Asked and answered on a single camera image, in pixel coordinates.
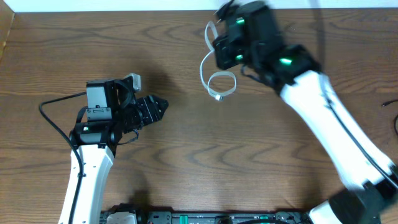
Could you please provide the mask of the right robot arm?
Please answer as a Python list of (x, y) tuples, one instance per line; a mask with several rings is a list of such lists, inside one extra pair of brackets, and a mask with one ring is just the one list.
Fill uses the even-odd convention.
[(307, 124), (334, 164), (344, 189), (307, 213), (309, 223), (371, 223), (397, 202), (397, 166), (361, 129), (321, 65), (289, 45), (263, 1), (229, 1), (216, 12), (226, 31), (210, 44), (216, 65), (255, 71)]

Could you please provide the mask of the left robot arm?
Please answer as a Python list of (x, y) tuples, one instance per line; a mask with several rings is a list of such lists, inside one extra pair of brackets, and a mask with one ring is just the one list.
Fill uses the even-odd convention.
[(88, 104), (70, 132), (74, 150), (60, 223), (99, 222), (106, 179), (123, 134), (162, 119), (168, 101), (154, 95), (136, 98), (140, 89), (137, 75), (86, 84)]

